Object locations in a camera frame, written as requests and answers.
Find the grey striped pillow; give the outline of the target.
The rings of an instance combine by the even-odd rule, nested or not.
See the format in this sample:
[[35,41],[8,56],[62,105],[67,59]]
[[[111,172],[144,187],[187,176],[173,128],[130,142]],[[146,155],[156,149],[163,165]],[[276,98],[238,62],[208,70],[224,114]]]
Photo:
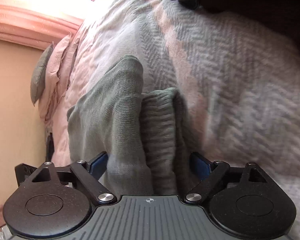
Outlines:
[[30,97],[33,105],[36,104],[43,94],[45,88],[45,73],[47,63],[53,52],[53,46],[54,44],[52,43],[43,51],[33,70],[30,84]]

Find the grey sweatpants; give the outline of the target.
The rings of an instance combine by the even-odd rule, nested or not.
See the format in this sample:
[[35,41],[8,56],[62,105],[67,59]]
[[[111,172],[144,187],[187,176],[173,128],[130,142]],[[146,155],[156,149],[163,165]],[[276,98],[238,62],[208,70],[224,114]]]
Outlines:
[[187,108],[171,87],[144,93],[143,67],[127,55],[67,112],[70,158],[108,154],[102,184],[115,195],[183,195],[198,184],[190,154],[198,144]]

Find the left pink curtain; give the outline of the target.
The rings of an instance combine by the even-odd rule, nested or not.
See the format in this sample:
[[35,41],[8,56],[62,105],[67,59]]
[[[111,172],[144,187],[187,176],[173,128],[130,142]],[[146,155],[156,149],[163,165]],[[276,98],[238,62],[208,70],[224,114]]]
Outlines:
[[83,20],[65,14],[45,14],[17,0],[0,0],[0,40],[44,50],[68,34],[74,35]]

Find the black folded garment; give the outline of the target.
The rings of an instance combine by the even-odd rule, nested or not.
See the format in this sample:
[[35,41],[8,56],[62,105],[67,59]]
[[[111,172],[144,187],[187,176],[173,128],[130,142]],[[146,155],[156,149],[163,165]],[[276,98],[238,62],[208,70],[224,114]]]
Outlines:
[[46,139],[46,157],[45,161],[51,162],[52,156],[55,151],[54,142],[53,142],[53,135],[49,133]]

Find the pink duvet on bed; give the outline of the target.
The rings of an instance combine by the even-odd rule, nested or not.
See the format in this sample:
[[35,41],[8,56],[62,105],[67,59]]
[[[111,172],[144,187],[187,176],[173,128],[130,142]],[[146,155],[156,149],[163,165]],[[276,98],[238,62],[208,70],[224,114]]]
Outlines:
[[52,162],[70,158],[67,112],[127,55],[143,67],[144,93],[174,87],[184,98],[199,152],[231,165],[255,162],[296,206],[300,239],[300,53],[288,38],[224,12],[171,0],[95,0],[85,20],[68,88],[49,130]]

